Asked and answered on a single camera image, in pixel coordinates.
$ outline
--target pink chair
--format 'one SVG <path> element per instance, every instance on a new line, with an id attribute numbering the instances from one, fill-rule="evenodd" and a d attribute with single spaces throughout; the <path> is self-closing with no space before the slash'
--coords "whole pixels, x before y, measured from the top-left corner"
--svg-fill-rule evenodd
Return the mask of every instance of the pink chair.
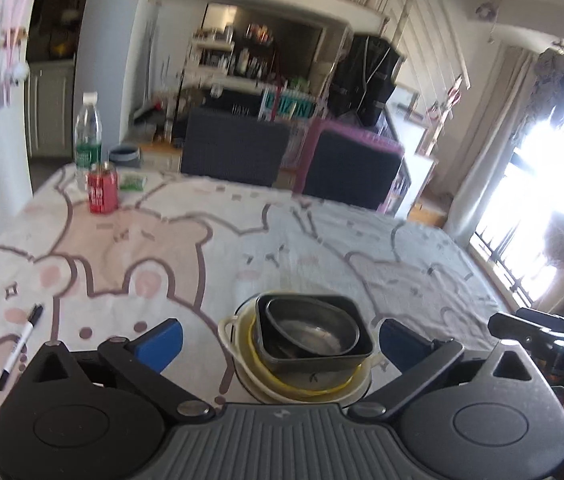
<path id="1" fill-rule="evenodd" d="M 293 192 L 384 212 L 403 157 L 399 142 L 315 119 L 302 147 Z"/>

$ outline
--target floor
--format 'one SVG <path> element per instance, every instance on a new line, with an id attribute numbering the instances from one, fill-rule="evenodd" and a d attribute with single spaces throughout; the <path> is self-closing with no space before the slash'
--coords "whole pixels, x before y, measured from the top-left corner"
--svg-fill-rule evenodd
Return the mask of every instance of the floor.
<path id="1" fill-rule="evenodd" d="M 35 193 L 60 168 L 71 161 L 66 158 L 32 158 L 28 161 L 31 187 Z"/>

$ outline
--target oval metal bowl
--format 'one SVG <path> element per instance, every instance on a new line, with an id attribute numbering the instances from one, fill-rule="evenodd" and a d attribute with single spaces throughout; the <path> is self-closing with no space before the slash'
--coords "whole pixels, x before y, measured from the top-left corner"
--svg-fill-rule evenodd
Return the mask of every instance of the oval metal bowl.
<path id="1" fill-rule="evenodd" d="M 336 357 L 350 352 L 360 337 L 355 320 L 343 310 L 311 298 L 279 298 L 266 314 L 289 357 Z"/>

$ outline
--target yellow bowl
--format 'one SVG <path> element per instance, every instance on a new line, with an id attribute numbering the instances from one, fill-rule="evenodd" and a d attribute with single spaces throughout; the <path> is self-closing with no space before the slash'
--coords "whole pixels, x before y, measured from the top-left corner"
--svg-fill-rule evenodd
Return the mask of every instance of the yellow bowl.
<path id="1" fill-rule="evenodd" d="M 247 334 L 247 342 L 249 344 L 249 351 L 251 352 L 251 358 L 255 363 L 255 367 L 257 368 L 257 371 L 269 383 L 273 384 L 275 389 L 279 391 L 281 394 L 300 397 L 300 398 L 319 397 L 324 395 L 336 394 L 344 390 L 353 381 L 355 374 L 358 373 L 362 368 L 362 365 L 358 365 L 346 381 L 326 390 L 307 390 L 305 388 L 299 388 L 297 386 L 293 386 L 292 384 L 287 384 L 279 377 L 277 377 L 273 372 L 271 372 L 271 370 L 267 368 L 267 366 L 262 362 L 262 359 L 259 357 L 259 354 L 257 353 L 257 350 L 255 349 L 255 345 L 253 343 L 253 330 L 255 327 L 255 321 L 256 319 L 253 318 L 253 321 L 249 326 L 249 332 Z"/>

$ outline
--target chair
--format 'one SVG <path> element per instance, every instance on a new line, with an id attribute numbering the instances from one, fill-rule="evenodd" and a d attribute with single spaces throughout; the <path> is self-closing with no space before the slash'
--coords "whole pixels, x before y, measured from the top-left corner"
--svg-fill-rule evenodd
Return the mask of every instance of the chair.
<path id="1" fill-rule="evenodd" d="M 188 120 L 180 171 L 271 187 L 289 135 L 285 124 L 198 108 Z"/>
<path id="2" fill-rule="evenodd" d="M 399 142 L 316 119 L 302 148 L 293 191 L 382 211 L 403 157 Z"/>

